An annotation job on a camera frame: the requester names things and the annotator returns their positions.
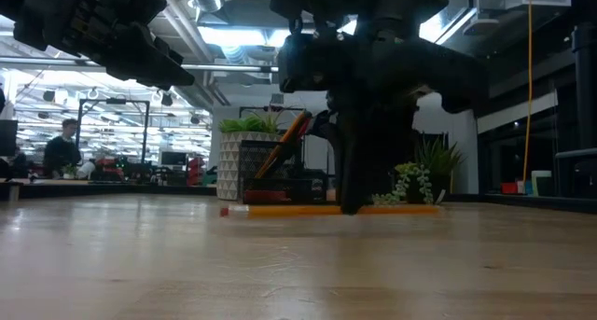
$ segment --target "black wire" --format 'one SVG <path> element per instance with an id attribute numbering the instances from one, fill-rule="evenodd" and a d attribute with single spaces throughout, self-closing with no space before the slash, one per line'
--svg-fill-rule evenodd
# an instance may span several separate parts
<path id="1" fill-rule="evenodd" d="M 28 90 L 29 87 L 31 87 L 31 84 L 34 83 L 38 77 L 40 77 L 42 74 L 44 74 L 46 70 L 43 69 L 41 71 L 39 71 L 39 73 L 37 73 L 37 75 L 31 80 L 29 81 L 29 83 L 26 83 L 23 88 L 17 92 L 17 94 L 15 95 L 15 105 L 23 98 L 26 96 L 26 94 L 23 94 L 22 97 L 20 99 L 17 99 L 17 97 L 19 97 L 19 95 L 21 95 L 24 91 Z M 37 83 L 35 83 L 35 85 L 33 86 L 33 88 L 37 87 L 37 85 L 39 84 L 39 81 L 37 81 Z"/>

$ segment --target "white wall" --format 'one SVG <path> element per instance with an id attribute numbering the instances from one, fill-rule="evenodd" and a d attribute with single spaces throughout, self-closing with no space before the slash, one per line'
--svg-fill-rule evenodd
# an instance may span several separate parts
<path id="1" fill-rule="evenodd" d="M 547 93 L 535 98 L 531 103 L 531 114 L 550 109 L 558 105 L 558 94 L 556 91 Z M 522 102 L 507 109 L 494 112 L 490 115 L 479 118 L 477 121 L 479 133 L 484 133 L 515 120 L 527 118 L 529 115 L 529 103 Z"/>
<path id="2" fill-rule="evenodd" d="M 419 99 L 413 128 L 425 133 L 447 133 L 450 144 L 457 144 L 465 161 L 454 173 L 455 193 L 479 193 L 479 164 L 477 147 L 477 122 L 471 110 L 451 115 L 441 107 L 437 93 Z"/>

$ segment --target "white planter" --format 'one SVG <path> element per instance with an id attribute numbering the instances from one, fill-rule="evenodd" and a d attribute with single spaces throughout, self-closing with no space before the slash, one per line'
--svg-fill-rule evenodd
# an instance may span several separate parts
<path id="1" fill-rule="evenodd" d="M 217 198 L 220 200 L 238 199 L 239 150 L 243 140 L 278 142 L 280 136 L 264 132 L 222 133 L 216 185 Z"/>

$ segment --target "green plant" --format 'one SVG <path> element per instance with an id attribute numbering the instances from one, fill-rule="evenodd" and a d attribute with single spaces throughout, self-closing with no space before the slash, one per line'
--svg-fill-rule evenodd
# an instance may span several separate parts
<path id="1" fill-rule="evenodd" d="M 265 132 L 277 133 L 280 113 L 268 112 L 265 115 L 252 114 L 248 118 L 224 119 L 219 124 L 222 133 L 229 132 Z"/>
<path id="2" fill-rule="evenodd" d="M 463 159 L 456 144 L 448 148 L 444 146 L 443 137 L 431 143 L 423 141 L 417 146 L 415 153 L 415 161 L 429 170 L 431 175 L 450 175 Z"/>
<path id="3" fill-rule="evenodd" d="M 280 125 L 278 123 L 278 119 L 280 118 L 280 115 L 282 115 L 282 112 L 278 112 L 278 113 L 267 112 L 265 115 L 262 115 L 262 116 L 255 114 L 255 116 L 257 116 L 263 122 L 263 132 L 267 132 L 267 133 L 277 133 L 278 132 L 278 126 Z"/>
<path id="4" fill-rule="evenodd" d="M 375 205 L 396 205 L 402 199 L 406 199 L 407 190 L 413 184 L 410 182 L 412 178 L 416 178 L 419 191 L 423 194 L 423 200 L 426 204 L 433 204 L 433 192 L 431 191 L 431 181 L 429 180 L 430 171 L 422 164 L 405 163 L 396 166 L 399 172 L 399 179 L 396 183 L 396 189 L 391 193 L 382 195 L 373 195 L 373 204 Z"/>
<path id="5" fill-rule="evenodd" d="M 62 167 L 62 172 L 64 174 L 71 174 L 71 175 L 76 175 L 76 166 L 75 165 L 67 165 Z"/>

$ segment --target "robotic arm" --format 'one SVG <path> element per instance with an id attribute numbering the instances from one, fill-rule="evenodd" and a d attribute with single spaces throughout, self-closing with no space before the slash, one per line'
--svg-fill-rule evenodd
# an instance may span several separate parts
<path id="1" fill-rule="evenodd" d="M 329 111 L 318 116 L 313 134 L 334 148 L 336 199 L 345 214 L 356 214 L 380 190 L 374 180 L 387 178 L 411 155 L 416 90 L 439 92 L 450 113 L 488 98 L 480 63 L 419 38 L 421 23 L 448 3 L 271 0 L 271 10 L 289 20 L 291 32 L 278 56 L 280 90 L 327 90 Z M 313 14 L 312 35 L 301 32 L 303 11 Z M 347 15 L 358 15 L 354 36 L 337 31 Z"/>
<path id="2" fill-rule="evenodd" d="M 85 55 L 113 77 L 168 90 L 194 77 L 180 67 L 183 57 L 147 28 L 165 8 L 165 0 L 0 0 L 18 41 Z"/>

